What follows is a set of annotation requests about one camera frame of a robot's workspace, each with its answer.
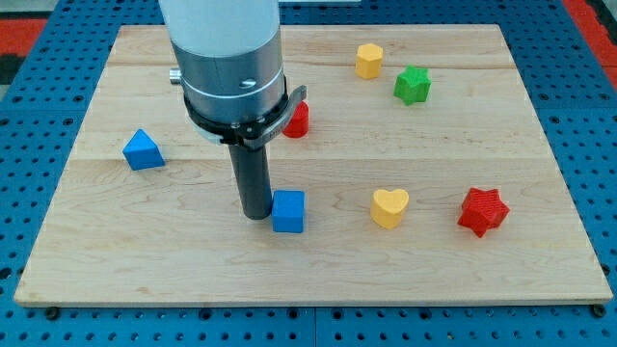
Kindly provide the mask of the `black clamp mounting bracket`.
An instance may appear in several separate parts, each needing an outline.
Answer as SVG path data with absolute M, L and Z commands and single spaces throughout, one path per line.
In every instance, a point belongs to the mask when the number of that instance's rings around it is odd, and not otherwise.
M 184 97 L 188 117 L 197 132 L 215 145 L 240 146 L 248 149 L 264 147 L 276 138 L 291 122 L 296 108 L 307 97 L 307 87 L 301 85 L 291 94 L 284 94 L 280 102 L 267 114 L 249 122 L 216 122 L 201 115 Z

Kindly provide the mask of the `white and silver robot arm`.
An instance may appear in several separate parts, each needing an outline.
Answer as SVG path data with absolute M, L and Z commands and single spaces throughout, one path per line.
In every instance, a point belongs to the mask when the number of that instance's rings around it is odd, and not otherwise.
M 244 214 L 270 215 L 266 146 L 307 96 L 289 91 L 277 0 L 160 0 L 188 117 L 209 142 L 228 147 Z

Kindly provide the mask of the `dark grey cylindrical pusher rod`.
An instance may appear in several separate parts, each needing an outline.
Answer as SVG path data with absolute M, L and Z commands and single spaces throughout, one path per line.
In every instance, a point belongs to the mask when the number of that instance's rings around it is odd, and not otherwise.
M 245 216 L 265 219 L 273 203 L 266 147 L 230 146 L 228 151 Z

